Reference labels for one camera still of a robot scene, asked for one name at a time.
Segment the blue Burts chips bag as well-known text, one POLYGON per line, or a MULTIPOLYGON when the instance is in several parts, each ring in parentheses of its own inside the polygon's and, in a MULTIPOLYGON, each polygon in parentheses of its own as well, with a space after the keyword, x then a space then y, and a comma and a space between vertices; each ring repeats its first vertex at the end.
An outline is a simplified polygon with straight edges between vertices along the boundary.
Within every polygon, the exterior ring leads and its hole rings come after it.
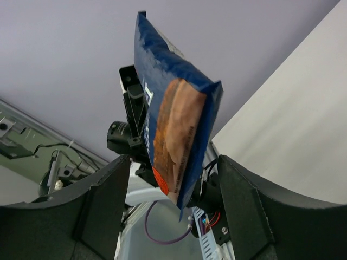
POLYGON ((144 142, 161 191, 184 209, 201 172, 223 87, 137 15, 134 67, 147 102, 144 142))

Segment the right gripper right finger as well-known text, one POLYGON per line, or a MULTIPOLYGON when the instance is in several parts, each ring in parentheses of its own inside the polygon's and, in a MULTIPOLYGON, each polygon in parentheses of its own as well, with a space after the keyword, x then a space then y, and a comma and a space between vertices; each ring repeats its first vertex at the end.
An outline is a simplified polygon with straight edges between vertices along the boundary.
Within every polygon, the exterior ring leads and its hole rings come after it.
POLYGON ((217 168, 236 259, 346 259, 346 205, 290 191, 226 155, 217 168))

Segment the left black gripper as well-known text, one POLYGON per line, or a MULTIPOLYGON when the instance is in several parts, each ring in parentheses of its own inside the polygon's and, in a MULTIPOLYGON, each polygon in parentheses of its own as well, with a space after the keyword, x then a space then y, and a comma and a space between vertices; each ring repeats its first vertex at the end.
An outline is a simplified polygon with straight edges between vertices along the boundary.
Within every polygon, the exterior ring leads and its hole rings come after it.
POLYGON ((147 102, 133 65, 119 69, 126 122, 113 122, 107 132, 107 148, 119 155, 128 154, 140 164, 135 175, 153 187, 158 187, 144 140, 147 102))

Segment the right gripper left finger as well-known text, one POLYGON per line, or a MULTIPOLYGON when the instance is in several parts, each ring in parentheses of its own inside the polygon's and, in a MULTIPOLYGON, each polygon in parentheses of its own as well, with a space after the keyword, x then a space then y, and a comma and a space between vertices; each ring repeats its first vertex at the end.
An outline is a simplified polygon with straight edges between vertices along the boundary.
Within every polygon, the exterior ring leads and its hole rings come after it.
POLYGON ((31 203, 1 207, 1 259, 113 259, 130 158, 31 203))

